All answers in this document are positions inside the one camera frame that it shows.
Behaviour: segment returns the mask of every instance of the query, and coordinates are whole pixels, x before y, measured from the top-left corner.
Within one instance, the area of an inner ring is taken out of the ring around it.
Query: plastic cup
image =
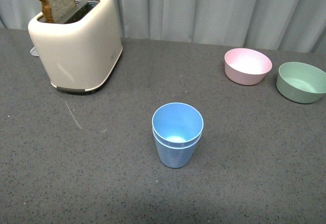
[[[154,113],[153,135],[160,160],[170,168],[185,166],[199,141],[204,120],[194,107],[168,103]]]

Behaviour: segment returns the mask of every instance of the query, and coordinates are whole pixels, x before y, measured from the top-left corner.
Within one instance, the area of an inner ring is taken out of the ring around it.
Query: bowl rim
[[[307,66],[307,67],[310,67],[314,70],[318,70],[318,72],[321,72],[323,73],[325,76],[326,76],[326,72],[324,72],[322,69],[319,69],[318,67],[316,66],[313,66],[313,65],[310,65],[310,64],[307,64],[307,63],[302,63],[302,62],[285,62],[283,64],[281,64],[279,66],[279,76],[284,80],[284,82],[286,82],[288,85],[290,85],[291,87],[295,88],[295,89],[298,89],[300,91],[303,91],[303,92],[306,92],[306,93],[310,93],[310,94],[324,94],[326,93],[326,89],[323,91],[323,92],[311,92],[311,91],[307,91],[307,90],[304,90],[304,89],[301,89],[301,88],[298,88],[296,86],[294,86],[293,84],[289,83],[285,78],[284,76],[281,74],[281,68],[284,67],[284,66],[288,66],[288,65],[293,65],[293,64],[299,64],[299,65],[302,65],[302,66]]]
[[[257,73],[248,73],[248,72],[243,72],[243,71],[241,71],[241,70],[239,70],[239,69],[235,69],[235,68],[233,68],[233,67],[229,64],[229,62],[226,60],[226,55],[227,55],[228,53],[232,52],[232,51],[235,51],[235,50],[241,50],[241,49],[242,49],[242,50],[248,50],[248,51],[253,52],[253,53],[258,53],[259,55],[265,57],[265,58],[268,60],[268,65],[269,65],[268,70],[267,70],[266,72],[258,73],[258,74],[257,74]],[[273,64],[272,64],[270,58],[267,57],[265,54],[263,54],[263,53],[261,53],[261,52],[259,52],[259,51],[257,51],[257,50],[254,50],[254,49],[251,49],[251,48],[245,48],[245,47],[237,47],[237,48],[230,49],[229,51],[227,51],[227,52],[225,53],[225,55],[224,55],[224,61],[225,61],[225,64],[227,64],[227,65],[228,65],[230,68],[232,68],[233,70],[236,70],[236,71],[238,71],[238,72],[241,72],[242,74],[247,74],[247,75],[265,75],[265,74],[269,73],[269,72],[271,71],[272,67],[273,67]]]
[[[189,105],[189,104],[181,103],[181,102],[172,102],[172,103],[166,103],[166,104],[162,105],[161,107],[159,107],[159,108],[154,112],[154,114],[153,114],[153,116],[152,116],[152,129],[155,131],[155,133],[156,133],[157,135],[159,135],[161,138],[163,138],[164,140],[166,140],[162,135],[160,135],[160,134],[156,131],[156,129],[155,129],[155,127],[154,127],[154,117],[155,117],[156,113],[157,113],[161,108],[163,108],[163,107],[165,107],[165,106],[172,105],[172,104],[182,104],[182,105],[186,105],[186,106],[188,106],[188,107],[194,109],[194,110],[199,114],[199,116],[200,116],[200,118],[201,118],[201,121],[202,121],[202,127],[200,128],[199,133],[198,133],[196,136],[194,136],[193,138],[191,138],[191,139],[189,139],[189,140],[187,140],[187,141],[181,142],[181,144],[189,143],[189,142],[193,141],[195,138],[197,138],[197,137],[198,137],[198,136],[203,132],[203,129],[204,129],[204,119],[203,119],[202,115],[200,114],[200,112],[199,112],[196,108],[192,107],[192,106]]]

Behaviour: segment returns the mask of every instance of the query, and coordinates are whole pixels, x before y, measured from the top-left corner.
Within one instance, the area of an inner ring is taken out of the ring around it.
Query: pink bowl
[[[259,83],[271,70],[270,59],[260,52],[248,48],[235,48],[225,56],[225,74],[241,85]]]

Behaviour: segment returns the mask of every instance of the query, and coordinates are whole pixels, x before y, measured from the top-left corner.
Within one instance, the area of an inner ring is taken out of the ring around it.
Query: green bowl
[[[326,94],[326,73],[304,63],[285,63],[279,67],[276,87],[294,102],[313,103]]]

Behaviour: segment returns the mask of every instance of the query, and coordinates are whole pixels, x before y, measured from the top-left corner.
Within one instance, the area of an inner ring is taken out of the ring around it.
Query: toaster slot
[[[100,1],[99,0],[75,0],[76,6],[64,17],[57,22],[57,24],[71,24],[80,21],[87,15]],[[38,18],[39,22],[45,23],[44,16]]]

